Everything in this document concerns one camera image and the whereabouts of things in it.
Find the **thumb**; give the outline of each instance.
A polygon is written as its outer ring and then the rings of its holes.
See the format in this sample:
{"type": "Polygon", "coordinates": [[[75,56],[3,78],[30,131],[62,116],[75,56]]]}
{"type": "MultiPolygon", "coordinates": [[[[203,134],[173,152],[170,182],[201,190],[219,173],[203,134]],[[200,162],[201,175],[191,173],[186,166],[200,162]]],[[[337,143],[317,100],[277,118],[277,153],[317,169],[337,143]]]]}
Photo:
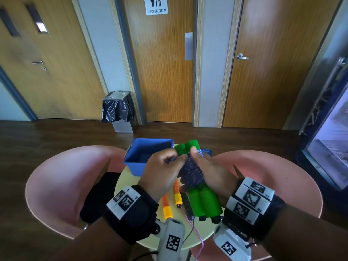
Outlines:
{"type": "Polygon", "coordinates": [[[212,165],[211,162],[206,160],[205,157],[203,157],[200,153],[198,153],[197,148],[195,146],[191,147],[190,153],[191,153],[191,158],[194,160],[197,166],[201,169],[202,173],[205,174],[206,172],[209,172],[208,169],[212,165]]]}
{"type": "Polygon", "coordinates": [[[185,162],[188,160],[188,157],[186,154],[183,154],[179,157],[177,157],[176,160],[174,160],[172,163],[169,165],[175,169],[176,172],[179,172],[180,169],[184,166],[185,162]]]}

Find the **wooden door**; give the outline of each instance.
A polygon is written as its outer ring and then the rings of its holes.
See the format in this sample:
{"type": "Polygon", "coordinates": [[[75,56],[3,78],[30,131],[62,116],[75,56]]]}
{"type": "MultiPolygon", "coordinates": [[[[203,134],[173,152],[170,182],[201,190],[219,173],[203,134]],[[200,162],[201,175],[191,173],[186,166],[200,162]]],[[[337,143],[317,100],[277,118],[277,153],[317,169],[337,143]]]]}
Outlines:
{"type": "Polygon", "coordinates": [[[168,0],[168,14],[147,16],[144,0],[122,0],[148,121],[192,122],[194,0],[168,0]]]}
{"type": "Polygon", "coordinates": [[[19,32],[12,36],[0,22],[0,65],[35,114],[100,119],[104,92],[71,0],[0,0],[0,7],[19,32]],[[48,33],[38,31],[25,4],[48,33]]]}
{"type": "Polygon", "coordinates": [[[244,0],[223,126],[282,128],[339,0],[244,0]]]}

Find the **refrigerator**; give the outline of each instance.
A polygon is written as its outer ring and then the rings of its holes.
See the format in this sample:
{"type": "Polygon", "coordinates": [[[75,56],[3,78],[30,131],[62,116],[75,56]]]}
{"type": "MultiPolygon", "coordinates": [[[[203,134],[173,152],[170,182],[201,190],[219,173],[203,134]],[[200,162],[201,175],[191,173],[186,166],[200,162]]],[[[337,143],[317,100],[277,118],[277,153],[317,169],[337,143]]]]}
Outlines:
{"type": "Polygon", "coordinates": [[[339,58],[300,130],[296,163],[326,205],[348,216],[348,62],[339,58]]]}

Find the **restroom sign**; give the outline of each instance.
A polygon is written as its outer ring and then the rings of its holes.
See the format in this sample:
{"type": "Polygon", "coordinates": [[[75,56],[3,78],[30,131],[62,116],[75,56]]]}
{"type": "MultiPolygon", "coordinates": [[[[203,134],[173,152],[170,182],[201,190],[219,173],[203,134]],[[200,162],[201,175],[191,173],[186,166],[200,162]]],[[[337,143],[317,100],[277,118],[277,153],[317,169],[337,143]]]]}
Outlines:
{"type": "Polygon", "coordinates": [[[168,13],[167,0],[144,0],[147,16],[168,13]]]}

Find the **wooden floor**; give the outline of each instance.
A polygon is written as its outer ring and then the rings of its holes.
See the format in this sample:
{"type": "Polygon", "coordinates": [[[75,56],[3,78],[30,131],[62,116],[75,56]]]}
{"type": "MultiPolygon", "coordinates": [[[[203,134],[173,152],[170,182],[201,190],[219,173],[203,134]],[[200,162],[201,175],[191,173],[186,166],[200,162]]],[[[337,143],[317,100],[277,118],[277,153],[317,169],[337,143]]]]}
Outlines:
{"type": "MultiPolygon", "coordinates": [[[[98,121],[0,121],[0,260],[45,260],[69,239],[51,231],[29,212],[26,181],[46,159],[78,146],[110,145],[127,149],[134,138],[170,138],[175,143],[197,139],[213,156],[230,150],[260,150],[293,160],[295,131],[273,129],[194,128],[186,123],[147,123],[134,134],[116,134],[98,121]]],[[[328,219],[336,222],[330,215],[328,219]]],[[[338,218],[346,226],[346,220],[338,218]]]]}

